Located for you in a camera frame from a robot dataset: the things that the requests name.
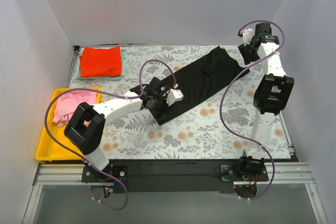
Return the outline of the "black t-shirt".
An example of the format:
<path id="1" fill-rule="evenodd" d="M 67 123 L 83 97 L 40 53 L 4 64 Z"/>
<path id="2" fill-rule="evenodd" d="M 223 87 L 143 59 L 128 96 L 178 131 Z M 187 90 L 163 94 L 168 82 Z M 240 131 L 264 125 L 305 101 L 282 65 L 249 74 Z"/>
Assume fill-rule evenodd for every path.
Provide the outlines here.
<path id="1" fill-rule="evenodd" d="M 218 46 L 175 72 L 178 88 L 184 95 L 182 101 L 150 112 L 158 125 L 162 125 L 218 93 L 242 70 L 243 67 Z"/>

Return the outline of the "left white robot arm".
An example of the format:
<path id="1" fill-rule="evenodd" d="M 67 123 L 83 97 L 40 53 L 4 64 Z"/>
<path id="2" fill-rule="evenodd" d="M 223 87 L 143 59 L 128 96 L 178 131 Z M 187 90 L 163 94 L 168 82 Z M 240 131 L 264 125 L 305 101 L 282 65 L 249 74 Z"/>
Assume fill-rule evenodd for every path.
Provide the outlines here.
<path id="1" fill-rule="evenodd" d="M 98 181 L 106 182 L 115 175 L 100 147 L 105 125 L 129 113 L 143 109 L 161 110 L 173 105 L 184 97 L 177 86 L 170 88 L 160 79 L 153 78 L 149 84 L 134 87 L 121 98 L 94 105 L 83 102 L 77 106 L 64 135 L 81 151 L 85 161 L 95 166 L 93 175 Z"/>

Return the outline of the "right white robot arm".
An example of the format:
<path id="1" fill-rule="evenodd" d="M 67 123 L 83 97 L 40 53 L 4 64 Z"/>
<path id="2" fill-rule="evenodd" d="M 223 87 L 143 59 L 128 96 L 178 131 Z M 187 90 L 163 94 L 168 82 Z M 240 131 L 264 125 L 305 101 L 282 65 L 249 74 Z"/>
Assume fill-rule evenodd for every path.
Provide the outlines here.
<path id="1" fill-rule="evenodd" d="M 279 38 L 272 34 L 270 22 L 259 22 L 255 29 L 241 29 L 238 35 L 243 39 L 238 49 L 245 65 L 260 62 L 264 74 L 254 94 L 255 120 L 251 133 L 251 138 L 261 144 L 249 144 L 237 168 L 238 176 L 248 181 L 257 180 L 266 173 L 266 152 L 262 146 L 268 141 L 277 115 L 286 107 L 295 82 L 282 67 Z"/>

